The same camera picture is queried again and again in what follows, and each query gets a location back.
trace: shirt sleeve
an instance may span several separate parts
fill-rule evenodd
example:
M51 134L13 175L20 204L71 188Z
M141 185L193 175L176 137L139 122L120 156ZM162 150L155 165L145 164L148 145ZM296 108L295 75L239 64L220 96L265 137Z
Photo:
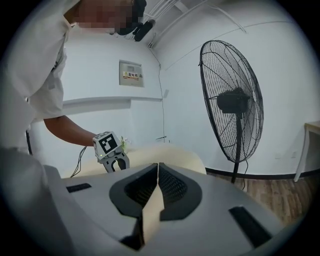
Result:
M30 105L37 111L37 119L50 119L63 116L64 89L61 75L66 65L67 55L63 50L42 87L29 97Z

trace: white table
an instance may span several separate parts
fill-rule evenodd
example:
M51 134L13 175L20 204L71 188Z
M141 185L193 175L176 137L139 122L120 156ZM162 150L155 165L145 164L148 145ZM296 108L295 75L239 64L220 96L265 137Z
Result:
M186 151L180 147L172 144L156 144L139 148L127 153L130 160L130 167L142 166L152 163L165 163L169 165L179 166L195 172L206 175L206 168L197 154ZM120 170L117 163L114 164L114 169L118 172L125 172ZM62 178L69 178L74 170L66 172ZM105 167L97 162L96 158L82 163L81 172L79 176L89 176L97 174L107 174ZM158 230L160 226L160 212L165 208L163 194L159 185L153 191L149 201L142 210L143 221L143 237L147 242Z
M308 154L308 149L310 144L309 133L315 133L320 135L320 121L306 122L304 124L304 144L303 144L299 165L296 169L296 174L294 177L295 182L298 181L301 173L304 172L306 169L306 160L307 160L307 154Z

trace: black baseboard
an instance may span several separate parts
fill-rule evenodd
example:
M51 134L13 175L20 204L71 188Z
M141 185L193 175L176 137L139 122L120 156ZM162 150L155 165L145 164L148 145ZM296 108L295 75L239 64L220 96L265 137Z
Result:
M224 171L224 170L215 170L211 168L205 168L207 174L216 174L227 177L232 177L232 172ZM313 175L320 175L320 169L311 170L307 172L303 172L300 175L300 178L309 177ZM295 173L292 174L275 174L275 175L255 175L255 174L242 174L238 173L236 175L237 178L240 179L249 179L249 180L291 180L296 176Z

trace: wooden floor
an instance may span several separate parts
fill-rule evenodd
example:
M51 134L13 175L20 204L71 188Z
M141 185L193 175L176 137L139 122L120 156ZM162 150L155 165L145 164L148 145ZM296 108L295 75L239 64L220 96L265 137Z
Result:
M208 174L231 181L231 177ZM244 180L236 179L235 185L243 189ZM243 191L272 210L284 225L288 225L308 211L319 185L320 175L300 178L298 182L293 179L245 179Z

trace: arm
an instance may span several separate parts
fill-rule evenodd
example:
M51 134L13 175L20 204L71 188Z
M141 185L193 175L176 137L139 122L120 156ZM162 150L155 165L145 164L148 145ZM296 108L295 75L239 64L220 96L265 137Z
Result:
M92 139L96 134L82 129L65 115L44 119L44 124L53 135L65 142L93 147Z

